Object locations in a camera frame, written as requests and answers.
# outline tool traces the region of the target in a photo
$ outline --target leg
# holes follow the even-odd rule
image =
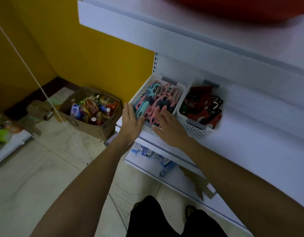
[[[153,196],[147,196],[131,211],[127,237],[180,236],[167,222],[162,208]]]
[[[227,237],[220,225],[202,210],[195,210],[187,217],[182,236]]]

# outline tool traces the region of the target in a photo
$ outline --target storage basket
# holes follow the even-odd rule
[[[213,86],[213,87],[217,87],[217,88],[219,87],[218,84],[215,84],[208,80],[194,79],[194,81],[192,82],[190,87],[196,87],[196,86]],[[194,120],[189,119],[186,116],[182,115],[180,113],[180,108],[181,108],[183,102],[184,102],[184,99],[180,99],[179,102],[177,103],[176,118],[178,119],[178,121],[182,124],[182,126],[188,133],[192,134],[194,137],[204,138],[207,135],[209,135],[210,133],[215,131],[212,128],[202,125],[202,124],[198,123],[197,121],[194,121]]]
[[[185,97],[187,95],[187,92],[189,90],[183,84],[181,84],[177,81],[174,81],[170,78],[164,77],[164,76],[151,75],[149,77],[149,79],[147,79],[147,81],[139,89],[139,91],[134,95],[134,97],[130,100],[129,103],[133,106],[139,99],[141,99],[142,95],[145,94],[148,91],[150,85],[152,85],[152,83],[155,80],[158,80],[159,82],[161,82],[161,84],[170,83],[170,84],[176,86],[180,90],[181,96],[180,96],[180,99],[179,99],[179,101],[176,105],[176,108],[173,111],[173,115],[175,115],[175,113],[177,112],[177,108],[179,106],[180,101],[185,99]],[[156,135],[155,132],[152,131],[151,127],[152,127],[152,124],[145,121],[142,130],[150,133],[151,135]]]

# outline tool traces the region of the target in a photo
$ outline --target red container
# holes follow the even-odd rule
[[[228,19],[274,23],[304,14],[304,0],[177,0],[186,6]]]

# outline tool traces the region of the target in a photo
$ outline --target yellow wall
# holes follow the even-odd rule
[[[79,24],[77,0],[10,0],[56,73],[129,101],[154,53]]]
[[[0,25],[41,84],[56,77],[43,52],[8,0],[0,0]],[[0,31],[0,109],[5,110],[38,89],[15,51]]]

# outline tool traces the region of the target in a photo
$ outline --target forearm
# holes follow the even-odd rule
[[[190,137],[181,150],[255,236],[304,234],[304,208],[283,192]]]
[[[94,236],[118,162],[128,143],[116,138],[63,191],[31,236]]]

